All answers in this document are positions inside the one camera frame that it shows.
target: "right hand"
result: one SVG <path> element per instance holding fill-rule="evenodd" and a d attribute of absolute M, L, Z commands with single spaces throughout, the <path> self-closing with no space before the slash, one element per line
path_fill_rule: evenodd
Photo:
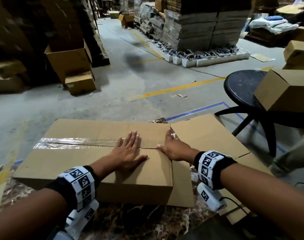
<path fill-rule="evenodd" d="M 186 161 L 190 164 L 194 163 L 195 156 L 200 152 L 197 149 L 191 148 L 183 141 L 174 139 L 171 135 L 171 130 L 168 130 L 165 134 L 165 144 L 158 145 L 157 148 L 170 160 Z"/>

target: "left hand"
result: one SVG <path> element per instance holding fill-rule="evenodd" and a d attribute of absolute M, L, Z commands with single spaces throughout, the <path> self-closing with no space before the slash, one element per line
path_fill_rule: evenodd
<path fill-rule="evenodd" d="M 130 132 L 124 141 L 119 138 L 114 149 L 105 157 L 92 163 L 90 166 L 102 180 L 116 170 L 127 171 L 134 169 L 148 158 L 147 155 L 136 156 L 140 147 L 140 137 L 137 132 Z"/>

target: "wristband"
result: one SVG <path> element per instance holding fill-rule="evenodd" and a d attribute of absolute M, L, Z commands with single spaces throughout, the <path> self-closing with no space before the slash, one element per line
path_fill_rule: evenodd
<path fill-rule="evenodd" d="M 237 163 L 231 156 L 217 151 L 199 152 L 194 159 L 194 167 L 198 170 L 199 179 L 212 190 L 221 190 L 221 171 Z"/>
<path fill-rule="evenodd" d="M 46 188 L 60 193 L 69 209 L 82 210 L 95 198 L 100 180 L 90 166 L 74 167 L 61 173 Z"/>

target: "concrete floor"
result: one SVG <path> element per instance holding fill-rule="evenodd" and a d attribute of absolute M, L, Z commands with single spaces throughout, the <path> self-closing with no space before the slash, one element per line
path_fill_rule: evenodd
<path fill-rule="evenodd" d="M 260 53 L 274 61 L 263 63 L 254 58 L 203 68 L 182 68 L 157 59 L 147 47 L 146 38 L 137 30 L 125 30 L 117 19 L 99 20 L 99 32 L 111 65 L 95 68 L 97 88 L 92 96 L 71 96 L 59 84 L 38 87 L 22 94 L 0 95 L 0 165 L 23 160 L 56 118 L 144 121 L 170 118 L 210 105 L 209 109 L 171 120 L 176 122 L 202 114 L 215 113 L 234 106 L 223 89 L 223 80 L 171 92 L 148 96 L 146 93 L 212 80 L 244 69 L 282 67 L 282 48 L 266 48 L 246 40 L 238 46 Z M 174 96 L 187 95 L 188 99 Z M 236 114 L 221 116 L 224 125 L 233 131 L 242 121 Z M 278 152 L 288 150 L 302 133 L 276 125 Z M 272 158 L 260 125 L 248 126 L 237 137 L 267 165 Z"/>

